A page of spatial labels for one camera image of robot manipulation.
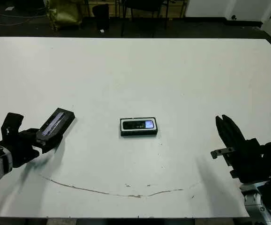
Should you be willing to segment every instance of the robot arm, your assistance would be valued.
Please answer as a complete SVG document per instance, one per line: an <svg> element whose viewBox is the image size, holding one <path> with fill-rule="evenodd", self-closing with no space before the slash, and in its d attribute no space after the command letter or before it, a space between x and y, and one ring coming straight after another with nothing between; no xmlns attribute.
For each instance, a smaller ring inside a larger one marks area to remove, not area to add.
<svg viewBox="0 0 271 225"><path fill-rule="evenodd" d="M248 214L256 223L271 224L271 142L260 145L254 138L245 140L240 129L227 116L216 117L219 136L225 149L211 152L213 159L223 156L232 178L239 178Z"/></svg>
<svg viewBox="0 0 271 225"><path fill-rule="evenodd" d="M9 112L1 127L0 179L12 168L17 168L39 156L33 146L46 153L58 146L64 132L74 120L73 112L58 108L40 129L19 132L23 116Z"/></svg>

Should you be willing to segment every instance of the white table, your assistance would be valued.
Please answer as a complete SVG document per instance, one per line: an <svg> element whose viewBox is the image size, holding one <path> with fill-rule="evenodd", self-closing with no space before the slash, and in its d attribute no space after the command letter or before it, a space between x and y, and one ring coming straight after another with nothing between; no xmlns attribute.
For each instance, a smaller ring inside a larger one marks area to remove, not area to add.
<svg viewBox="0 0 271 225"><path fill-rule="evenodd" d="M271 45L0 38L0 127L16 112L21 129L38 128L57 107L75 123L56 152L0 180L0 216L247 216L231 168L211 158L224 147L215 116L271 141ZM120 137L119 118L149 116L156 137Z"/></svg>

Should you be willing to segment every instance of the screen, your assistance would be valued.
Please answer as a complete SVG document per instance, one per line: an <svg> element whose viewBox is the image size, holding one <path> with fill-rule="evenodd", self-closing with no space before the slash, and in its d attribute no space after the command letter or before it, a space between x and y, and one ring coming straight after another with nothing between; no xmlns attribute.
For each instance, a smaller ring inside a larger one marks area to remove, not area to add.
<svg viewBox="0 0 271 225"><path fill-rule="evenodd" d="M153 121L152 120L146 120L145 121L145 128L153 128Z"/></svg>
<svg viewBox="0 0 271 225"><path fill-rule="evenodd" d="M149 128L154 128L152 120L138 120L138 121L123 122L124 130L149 129Z"/></svg>
<svg viewBox="0 0 271 225"><path fill-rule="evenodd" d="M49 135L56 128L56 126L60 123L61 119L64 117L64 113L58 113L56 117L50 122L50 124L46 127L46 129L42 132L43 136Z"/></svg>

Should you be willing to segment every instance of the device display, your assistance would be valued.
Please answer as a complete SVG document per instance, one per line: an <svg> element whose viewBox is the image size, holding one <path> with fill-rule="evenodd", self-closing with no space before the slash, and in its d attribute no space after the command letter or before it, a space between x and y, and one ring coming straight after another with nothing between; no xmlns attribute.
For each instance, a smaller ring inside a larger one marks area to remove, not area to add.
<svg viewBox="0 0 271 225"><path fill-rule="evenodd" d="M153 121L151 120L140 120L140 121L125 121L123 122L123 128L125 130L132 129L147 129L153 128Z"/></svg>
<svg viewBox="0 0 271 225"><path fill-rule="evenodd" d="M154 117L120 119L121 136L156 135L158 128Z"/></svg>

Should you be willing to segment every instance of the crack line on table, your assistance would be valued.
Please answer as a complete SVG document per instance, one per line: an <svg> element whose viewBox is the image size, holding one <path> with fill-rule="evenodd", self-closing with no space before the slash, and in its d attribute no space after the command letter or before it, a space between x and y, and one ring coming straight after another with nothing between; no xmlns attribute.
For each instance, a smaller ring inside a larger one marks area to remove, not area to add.
<svg viewBox="0 0 271 225"><path fill-rule="evenodd" d="M52 180L50 178L47 178L43 175L40 175L42 178L44 178L45 180L48 180L48 181L51 181L55 184L58 184L58 185L61 185L61 186L64 186L64 187L68 187L68 188L74 188L74 189L77 189L77 190L82 190L82 191L90 191L90 192L94 192L94 193L98 193L98 194L104 194L104 195L113 195L113 196L119 196L119 197L133 197L133 198L141 198L141 197L151 197L151 196L154 196L154 195L159 195L159 194L163 194L163 193L168 193L168 192L173 192L173 191L183 191L183 189L173 189L173 190L166 190L166 191L159 191L159 192L156 192L156 193L153 193L151 195L120 195L120 194L111 194L111 193L108 193L108 192L102 192L102 191L96 191L96 190L92 190L92 189L87 189L87 188L82 188L82 187L75 187L73 185L68 185L68 184L63 184L63 183L60 183L60 182L57 182L55 180Z"/></svg>

